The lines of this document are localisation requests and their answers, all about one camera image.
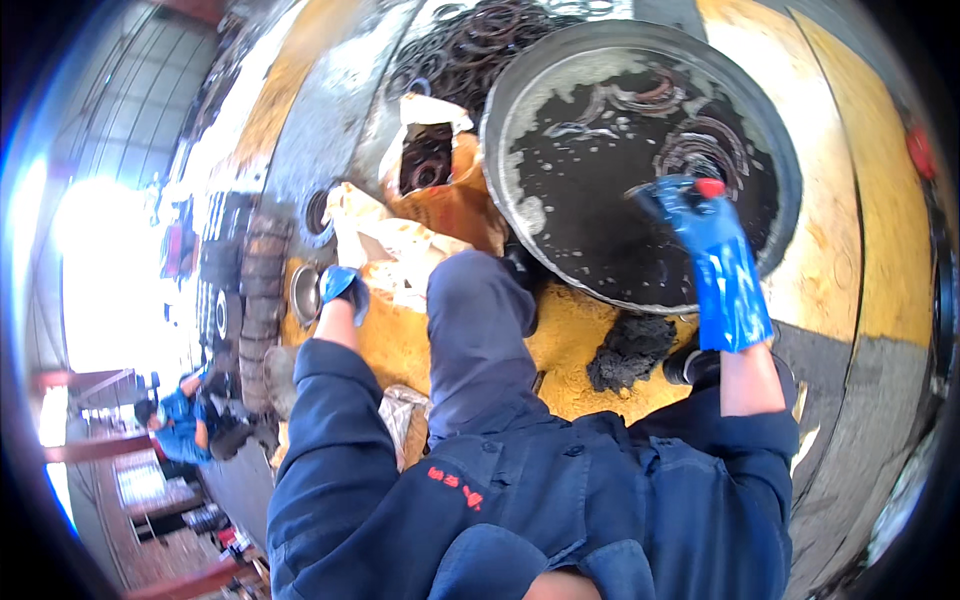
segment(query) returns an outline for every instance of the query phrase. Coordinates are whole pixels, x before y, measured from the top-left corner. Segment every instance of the navy blue work pants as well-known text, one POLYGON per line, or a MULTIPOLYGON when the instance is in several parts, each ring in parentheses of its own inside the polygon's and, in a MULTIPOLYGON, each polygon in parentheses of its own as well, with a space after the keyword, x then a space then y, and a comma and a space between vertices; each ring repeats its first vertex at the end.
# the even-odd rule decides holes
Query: navy blue work pants
MULTIPOLYGON (((430 446, 459 434, 485 435, 559 420, 531 388, 537 367, 523 343, 537 307, 500 261, 483 252, 451 256, 426 291, 430 339, 430 446)), ((787 407, 793 375, 775 358, 787 407)), ((697 382, 689 398, 630 427, 632 437, 681 438, 697 447, 700 424, 719 419, 720 381, 697 382)))

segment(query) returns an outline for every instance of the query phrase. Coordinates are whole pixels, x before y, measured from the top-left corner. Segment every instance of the red cap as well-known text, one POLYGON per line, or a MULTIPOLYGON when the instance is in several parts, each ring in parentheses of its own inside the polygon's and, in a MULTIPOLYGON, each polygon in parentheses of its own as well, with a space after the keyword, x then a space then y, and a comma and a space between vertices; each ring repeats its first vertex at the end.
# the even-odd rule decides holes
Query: red cap
POLYGON ((700 192, 700 195, 704 198, 716 198, 717 196, 723 196, 727 191, 727 185, 713 178, 701 178, 693 182, 693 186, 697 188, 697 191, 700 192))

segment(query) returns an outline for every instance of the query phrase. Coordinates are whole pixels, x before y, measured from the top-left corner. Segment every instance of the yellow painted surface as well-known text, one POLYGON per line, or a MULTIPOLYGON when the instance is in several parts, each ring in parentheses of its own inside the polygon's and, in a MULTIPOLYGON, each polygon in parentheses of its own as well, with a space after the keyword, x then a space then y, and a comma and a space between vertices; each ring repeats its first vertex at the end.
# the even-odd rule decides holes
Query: yellow painted surface
MULTIPOLYGON (((289 277, 302 260, 287 261, 289 277)), ((546 371, 540 397, 553 414, 565 419, 603 410, 612 410, 632 423, 654 410, 689 395, 689 386, 666 382, 660 367, 650 381, 638 381, 628 393, 597 393, 587 379, 587 363, 616 319, 612 306, 589 298, 565 286, 551 284, 539 301, 540 324, 527 340, 539 371, 546 371)), ((696 317, 685 323, 671 317, 677 326, 675 346, 685 344, 696 328, 696 317)), ((402 383, 430 393, 430 346, 426 337, 426 315, 392 306, 372 297, 370 312, 359 330, 360 354, 371 366, 382 387, 402 383)), ((313 333, 304 329, 288 311, 280 324, 285 346, 296 346, 313 333)))
POLYGON ((711 46, 766 92, 793 140, 804 197, 793 241, 764 280, 773 319, 852 342, 860 222, 840 114, 797 24, 752 0, 697 0, 711 46))
POLYGON ((900 116, 863 59, 809 18, 791 13, 827 76, 856 170, 864 232, 857 336, 926 348, 933 302, 926 205, 900 116))
POLYGON ((276 141, 300 86, 314 62, 347 35, 356 3, 349 0, 303 0, 303 7, 283 40, 257 96, 233 154, 218 165, 232 178, 245 173, 265 174, 276 141))

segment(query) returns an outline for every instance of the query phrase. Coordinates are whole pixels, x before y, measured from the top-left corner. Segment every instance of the corrugated metal wall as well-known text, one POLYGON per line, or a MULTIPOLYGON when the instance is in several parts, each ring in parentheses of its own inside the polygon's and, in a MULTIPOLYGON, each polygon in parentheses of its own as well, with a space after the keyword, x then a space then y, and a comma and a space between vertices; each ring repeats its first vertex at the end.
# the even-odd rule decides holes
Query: corrugated metal wall
POLYGON ((76 178, 108 177, 132 189, 163 178, 216 48, 205 25, 131 5, 87 67, 60 133, 76 178))
MULTIPOLYGON (((104 32, 78 73, 49 156, 74 180, 106 177, 131 189, 163 179, 187 112, 217 50, 206 24, 133 2, 104 32)), ((62 257, 50 226, 67 175, 48 175, 37 221, 26 344, 36 371, 68 369, 62 257)))

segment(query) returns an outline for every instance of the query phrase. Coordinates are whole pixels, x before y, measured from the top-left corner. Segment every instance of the round steel disc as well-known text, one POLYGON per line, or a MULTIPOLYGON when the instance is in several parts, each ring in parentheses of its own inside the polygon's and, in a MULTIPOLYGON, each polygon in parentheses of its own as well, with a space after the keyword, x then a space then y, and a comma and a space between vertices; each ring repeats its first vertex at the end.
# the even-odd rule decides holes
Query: round steel disc
POLYGON ((797 224, 800 168, 773 104, 678 30, 598 21, 542 39, 497 80, 480 133, 493 201, 524 246, 623 308, 697 309, 686 251, 624 200, 634 185, 670 173, 723 179, 761 276, 797 224))

